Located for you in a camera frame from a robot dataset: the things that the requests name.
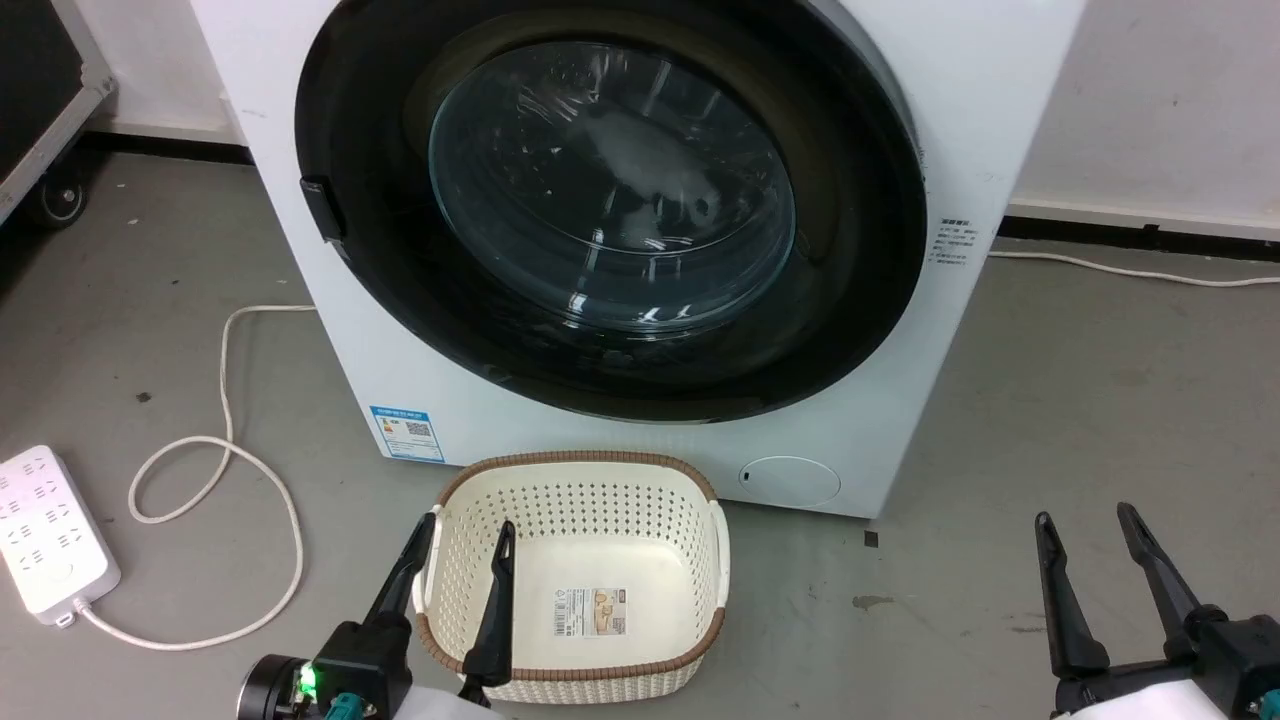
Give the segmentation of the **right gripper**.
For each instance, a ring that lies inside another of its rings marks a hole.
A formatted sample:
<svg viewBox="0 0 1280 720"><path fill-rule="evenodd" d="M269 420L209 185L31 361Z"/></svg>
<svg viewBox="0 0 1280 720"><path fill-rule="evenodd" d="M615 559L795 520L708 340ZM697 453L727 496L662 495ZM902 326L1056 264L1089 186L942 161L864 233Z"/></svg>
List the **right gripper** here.
<svg viewBox="0 0 1280 720"><path fill-rule="evenodd" d="M1184 632L1189 655L1110 667L1068 575L1068 552L1048 512L1034 534L1050 667L1060 680L1051 719L1275 719L1277 620L1231 620L1201 605L1137 507L1116 507L1128 552L1143 573L1166 632Z"/></svg>

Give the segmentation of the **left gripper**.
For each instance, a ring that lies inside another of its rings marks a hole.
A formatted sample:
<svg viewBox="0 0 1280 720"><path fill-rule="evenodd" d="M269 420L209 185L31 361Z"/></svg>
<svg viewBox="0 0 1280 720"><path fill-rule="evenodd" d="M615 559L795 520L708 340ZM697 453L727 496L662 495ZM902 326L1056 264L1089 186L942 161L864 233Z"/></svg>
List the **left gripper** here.
<svg viewBox="0 0 1280 720"><path fill-rule="evenodd" d="M463 657L463 685L453 693L415 685L403 618L415 578L426 568L436 515L425 512L410 534L364 623L342 623L315 659L268 655L247 673L241 719L495 719L486 689L513 675L515 546L504 521L492 559L492 587L474 647Z"/></svg>

